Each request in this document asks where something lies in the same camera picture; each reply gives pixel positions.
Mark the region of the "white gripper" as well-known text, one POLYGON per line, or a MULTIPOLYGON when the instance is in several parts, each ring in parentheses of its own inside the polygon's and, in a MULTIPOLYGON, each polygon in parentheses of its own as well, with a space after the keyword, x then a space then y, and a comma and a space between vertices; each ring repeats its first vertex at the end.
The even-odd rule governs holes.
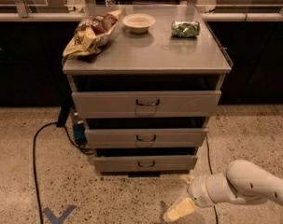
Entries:
POLYGON ((165 222, 170 223, 187 216, 195 211, 195 205, 206 208, 212 207, 214 202, 214 176, 213 175, 182 175, 180 177, 188 186, 189 197, 178 198, 163 214, 165 222))

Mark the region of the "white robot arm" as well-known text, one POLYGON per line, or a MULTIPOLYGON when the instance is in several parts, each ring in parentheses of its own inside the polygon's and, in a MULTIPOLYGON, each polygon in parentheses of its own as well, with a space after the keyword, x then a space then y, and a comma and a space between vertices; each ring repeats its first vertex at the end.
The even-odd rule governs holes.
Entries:
POLYGON ((224 173, 184 175, 187 192, 163 214, 169 223, 217 203, 253 205, 268 200, 283 206, 283 179, 245 160, 232 161, 224 173))

